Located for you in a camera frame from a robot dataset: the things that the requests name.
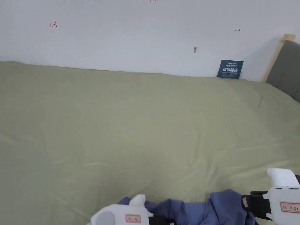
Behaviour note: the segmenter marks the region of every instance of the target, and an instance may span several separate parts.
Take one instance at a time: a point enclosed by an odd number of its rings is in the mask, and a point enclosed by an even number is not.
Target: red-bordered label
[[[127,223],[141,223],[141,216],[134,214],[126,214],[126,222]]]
[[[299,213],[300,214],[300,203],[281,202],[280,203],[282,212]]]

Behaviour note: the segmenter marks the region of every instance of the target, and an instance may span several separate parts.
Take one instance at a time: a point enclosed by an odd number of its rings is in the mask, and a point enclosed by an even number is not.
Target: blue card
[[[222,60],[217,77],[238,79],[244,61]]]

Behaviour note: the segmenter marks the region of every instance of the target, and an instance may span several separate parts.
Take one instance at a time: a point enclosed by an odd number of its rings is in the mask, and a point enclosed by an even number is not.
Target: blue fabric
[[[128,205],[130,198],[119,204]],[[203,203],[185,203],[168,199],[159,204],[146,201],[146,209],[154,215],[164,215],[177,225],[258,225],[252,213],[241,205],[241,195],[233,190],[211,193]]]

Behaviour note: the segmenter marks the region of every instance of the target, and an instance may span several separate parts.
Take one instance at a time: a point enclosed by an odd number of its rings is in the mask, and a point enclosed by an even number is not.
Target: green bed sheet
[[[82,225],[139,193],[267,191],[268,168],[300,174],[299,119],[262,82],[0,62],[0,224]]]

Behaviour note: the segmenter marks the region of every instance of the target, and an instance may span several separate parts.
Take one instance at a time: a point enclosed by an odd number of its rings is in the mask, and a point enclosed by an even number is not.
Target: red pen mark
[[[57,28],[56,21],[55,21],[55,24],[51,24],[51,23],[50,23],[50,27],[52,27],[53,25],[55,25],[56,28]]]

